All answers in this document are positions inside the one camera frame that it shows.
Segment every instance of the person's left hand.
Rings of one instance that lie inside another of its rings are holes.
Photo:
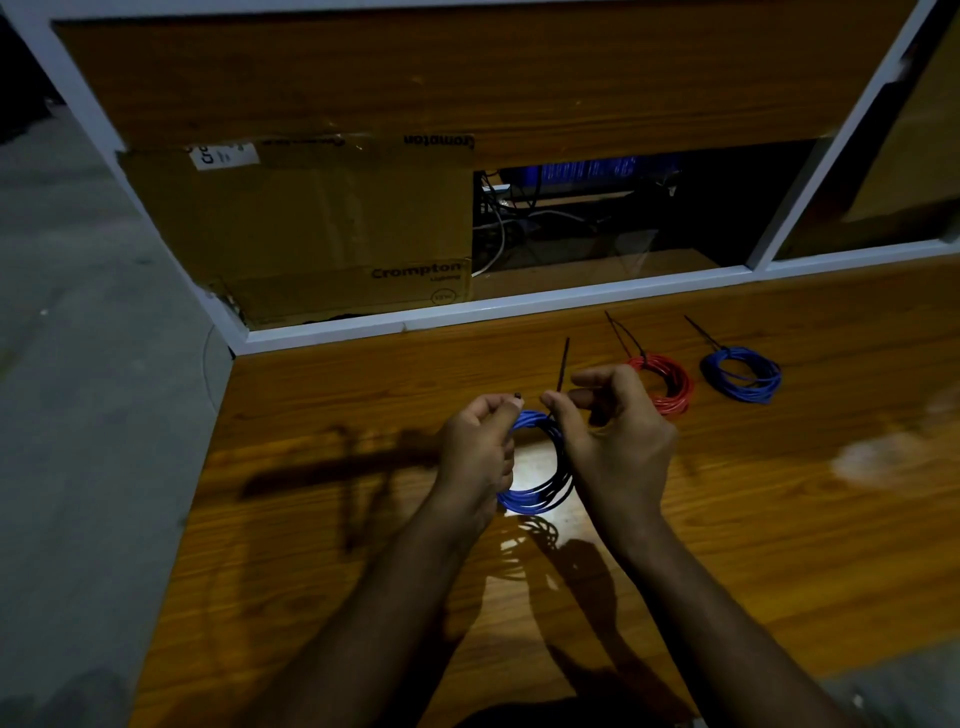
[[[511,428],[523,409],[514,395],[481,395],[446,421],[429,500],[474,537],[496,513],[496,494],[514,482]]]

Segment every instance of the wire coil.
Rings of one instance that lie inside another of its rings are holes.
[[[616,321],[607,311],[604,311],[604,313],[607,314],[607,320],[613,327],[613,333],[616,334],[620,346],[623,347],[623,351],[630,357],[627,363],[638,372],[646,370],[647,372],[653,372],[663,377],[663,381],[666,383],[666,395],[664,397],[650,398],[654,407],[657,408],[657,411],[664,416],[683,414],[690,406],[690,395],[693,394],[693,379],[686,373],[686,369],[669,356],[656,353],[648,354],[645,352],[627,327],[619,321]],[[623,332],[636,344],[636,347],[640,350],[640,356],[632,356],[630,354],[630,349],[627,347],[626,342],[624,342],[623,337],[620,336],[617,327],[622,328]]]
[[[713,353],[700,361],[700,371],[713,389],[732,400],[754,404],[768,404],[774,393],[780,388],[783,376],[780,365],[763,354],[746,347],[725,347],[706,331],[697,326],[693,319],[684,316],[690,324],[702,333],[713,346]],[[725,361],[740,361],[746,364],[753,376],[736,375],[723,368]]]
[[[550,438],[557,452],[557,471],[536,488],[525,491],[504,491],[497,494],[496,499],[504,508],[514,513],[536,516],[539,513],[552,511],[567,499],[573,490],[573,472],[570,469],[570,461],[566,457],[564,435],[552,418],[535,409],[525,409],[520,412],[513,430],[526,427],[539,427]]]

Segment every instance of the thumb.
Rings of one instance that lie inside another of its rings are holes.
[[[589,432],[573,400],[562,392],[544,392],[541,399],[560,425],[567,448],[580,447],[589,437]]]
[[[484,430],[490,432],[496,442],[502,443],[510,436],[516,418],[523,409],[523,400],[510,397],[500,403],[500,406],[483,422]]]

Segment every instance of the forearm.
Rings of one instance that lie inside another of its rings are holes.
[[[391,698],[476,539],[428,500],[253,707],[251,725],[363,726]]]
[[[643,594],[708,725],[852,725],[666,522],[657,518],[644,531],[615,555]]]

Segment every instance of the wooden table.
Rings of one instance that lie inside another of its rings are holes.
[[[610,306],[698,379],[668,519],[818,676],[960,630],[958,274],[942,259]],[[702,382],[683,313],[782,364],[772,404]],[[555,386],[566,336],[570,368],[623,359],[595,307],[237,359],[132,724],[226,722],[416,508],[430,433],[477,393]],[[540,447],[521,448],[520,480]],[[499,518],[433,637],[432,667],[449,664],[424,725],[574,691],[692,705],[576,497]]]

